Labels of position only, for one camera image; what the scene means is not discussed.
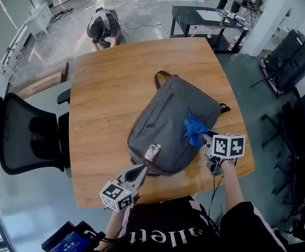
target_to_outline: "backpack handle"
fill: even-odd
[[[221,107],[221,114],[231,111],[231,108],[228,107],[226,104],[224,103],[220,103],[220,107]]]
[[[155,79],[155,85],[156,85],[156,88],[157,90],[159,90],[159,88],[161,87],[161,84],[159,83],[159,80],[158,80],[158,75],[161,74],[162,76],[165,76],[165,77],[171,77],[171,75],[165,71],[160,71],[160,72],[157,72],[154,76],[154,79]]]

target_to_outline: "small bottle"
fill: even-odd
[[[194,29],[192,30],[190,37],[195,37],[196,33],[197,33],[197,26],[195,26]]]
[[[212,32],[213,32],[213,30],[211,30],[211,29],[208,29],[208,32],[207,32],[207,38],[211,38],[212,37]]]
[[[228,47],[229,51],[233,50],[233,48],[234,48],[235,44],[237,43],[238,39],[239,39],[239,36],[234,37],[233,41],[231,42],[230,46]]]

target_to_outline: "white desk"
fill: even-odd
[[[33,37],[38,40],[37,34],[44,31],[47,34],[47,26],[52,18],[47,3],[41,5],[32,11],[31,15],[26,19],[24,25],[27,26]]]

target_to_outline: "black side table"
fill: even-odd
[[[189,29],[191,25],[208,25],[208,26],[218,26],[221,28],[219,35],[211,35],[211,38],[207,38],[207,35],[196,34],[195,37],[204,37],[207,39],[209,45],[213,49],[214,53],[238,53],[239,45],[243,38],[248,33],[248,29],[244,29],[237,25],[237,21],[235,19],[226,18],[228,22],[224,22],[221,26],[220,21],[216,20],[205,20],[203,19],[197,10],[203,11],[213,11],[213,12],[221,12],[220,9],[210,8],[210,7],[200,7],[200,6],[173,6],[172,7],[172,23],[171,23],[171,31],[170,38],[176,37],[189,37]],[[183,31],[182,35],[174,35],[175,24],[178,23],[179,27]],[[241,31],[241,36],[236,42],[235,46],[231,51],[228,50],[230,43],[226,40],[223,35],[225,28],[238,29]]]

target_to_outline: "black stand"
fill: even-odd
[[[279,87],[278,87],[278,84],[279,84],[279,72],[280,72],[280,70],[281,70],[284,66],[286,66],[286,64],[296,55],[296,53],[298,53],[298,52],[300,51],[300,49],[301,49],[304,45],[305,45],[305,41],[302,43],[302,45],[301,45],[301,46],[300,46],[291,56],[289,56],[288,59],[286,59],[286,60],[283,62],[283,64],[282,64],[278,69],[276,69],[274,72],[272,72],[271,74],[269,74],[268,77],[263,78],[263,79],[259,80],[258,82],[254,83],[253,85],[251,85],[250,88],[253,88],[253,87],[256,86],[257,84],[259,84],[259,83],[261,83],[261,82],[263,82],[263,81],[265,81],[265,80],[270,80],[274,75],[277,75],[275,85],[276,85],[276,88],[277,88],[277,98],[278,98],[278,97],[279,97]]]

